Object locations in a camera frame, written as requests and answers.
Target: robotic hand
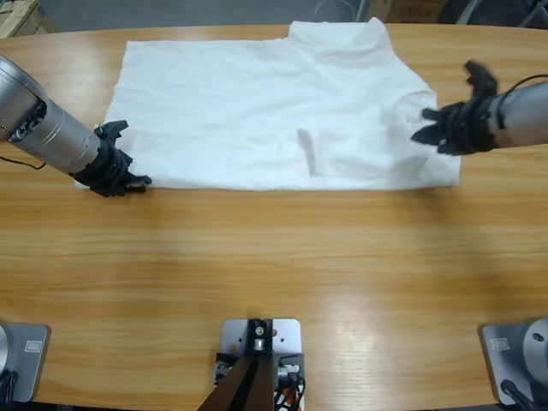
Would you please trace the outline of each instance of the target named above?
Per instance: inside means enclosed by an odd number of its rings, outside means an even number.
[[[464,67],[470,73],[468,84],[474,87],[472,99],[439,111],[423,110],[423,117],[435,124],[419,130],[411,140],[456,156],[548,143],[548,81],[517,88],[548,74],[527,77],[497,95],[497,80],[484,66],[469,61]]]
[[[0,119],[0,142],[8,141],[104,197],[144,192],[152,182],[148,176],[131,174],[132,158],[115,148],[120,132],[128,126],[125,121],[110,122],[91,132],[3,56]]]

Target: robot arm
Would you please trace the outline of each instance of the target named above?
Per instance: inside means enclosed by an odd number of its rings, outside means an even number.
[[[29,74],[0,56],[0,142],[28,152],[104,197],[144,192],[152,180],[128,171],[115,148],[124,121],[88,130],[46,95]]]
[[[435,124],[419,130],[412,140],[452,155],[548,143],[548,81],[516,89],[548,74],[527,77],[497,95],[497,81],[484,66],[469,61],[465,68],[474,87],[471,100],[439,111],[423,110],[423,117]]]

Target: black cable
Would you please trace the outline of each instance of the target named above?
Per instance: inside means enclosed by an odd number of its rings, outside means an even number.
[[[513,92],[517,87],[521,86],[523,83],[527,83],[528,81],[534,80],[534,79],[541,79],[548,77],[548,74],[536,74],[536,75],[530,75],[529,77],[526,77],[523,80],[519,80],[517,83],[515,83],[500,99],[500,102],[497,106],[497,123],[498,128],[503,129],[504,128],[504,114],[502,113],[502,107],[504,100],[510,95],[511,92]]]
[[[535,404],[529,400],[512,381],[505,379],[500,383],[500,388],[503,390],[503,393],[512,398],[523,411],[537,411]]]
[[[42,165],[32,165],[29,163],[24,163],[22,161],[12,160],[11,158],[1,157],[1,156],[0,156],[0,160],[7,161],[8,163],[13,163],[13,164],[26,165],[27,167],[30,167],[35,170],[42,170],[45,167],[45,163],[43,163]]]
[[[10,405],[14,401],[17,379],[19,376],[15,371],[5,370],[0,374],[0,405]]]

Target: cable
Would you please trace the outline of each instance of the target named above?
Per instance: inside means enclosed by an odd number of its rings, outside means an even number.
[[[318,17],[319,10],[322,8],[322,6],[324,4],[326,4],[329,1],[331,1],[331,0],[321,0],[321,2],[319,2],[316,5],[316,9],[314,9],[314,17]],[[332,0],[332,1],[339,2],[339,3],[342,3],[342,4],[345,4],[345,5],[349,6],[350,10],[352,11],[352,21],[356,21],[356,18],[357,18],[356,9],[354,8],[354,6],[352,4],[350,4],[349,2],[347,2],[345,0]]]
[[[10,405],[14,401],[17,379],[19,376],[15,371],[5,370],[0,374],[0,405]]]
[[[282,366],[283,360],[288,358],[299,357],[299,354],[289,354],[283,355],[278,359],[278,366]],[[288,383],[283,386],[279,385],[276,388],[276,396],[274,398],[274,407],[276,411],[299,411],[299,406],[301,405],[301,399],[305,394],[305,389],[307,383],[299,373],[297,373],[296,378],[291,378]]]
[[[45,163],[42,163],[42,165],[32,165],[29,163],[24,163],[22,161],[12,160],[11,158],[1,157],[1,156],[0,156],[0,160],[7,161],[8,163],[13,163],[13,164],[26,165],[27,167],[30,167],[35,170],[42,170],[45,167]]]
[[[497,124],[498,124],[498,128],[500,129],[504,129],[504,114],[502,112],[502,107],[503,107],[503,103],[504,103],[504,100],[519,86],[521,86],[523,83],[527,83],[528,81],[531,81],[531,80],[534,80],[534,79],[541,79],[541,78],[545,78],[545,77],[548,77],[548,74],[536,74],[536,75],[531,75],[529,77],[526,77],[525,79],[523,80],[519,80],[517,83],[515,83],[505,94],[503,94],[503,96],[501,97],[500,99],[500,102],[498,103],[498,106],[497,106]]]
[[[500,388],[503,390],[503,393],[512,398],[523,411],[537,411],[535,404],[519,391],[512,381],[505,379],[500,383]]]

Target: metal base plate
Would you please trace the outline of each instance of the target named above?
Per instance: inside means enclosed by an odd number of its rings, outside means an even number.
[[[527,398],[533,400],[531,386],[522,365],[522,345],[528,323],[487,325],[481,330],[485,351],[491,366],[491,382],[495,397],[504,405],[515,401],[503,393],[500,384],[509,379]]]
[[[221,353],[243,356],[246,340],[247,319],[227,319],[223,324],[221,335]],[[302,354],[301,324],[296,319],[273,319],[272,338],[274,360],[288,354]],[[301,376],[304,378],[305,370],[302,357],[293,361],[301,366]],[[305,411],[305,397],[301,400],[300,408]]]
[[[34,398],[42,372],[50,329],[45,325],[3,324],[10,334],[6,368],[18,374],[14,401],[29,402]]]

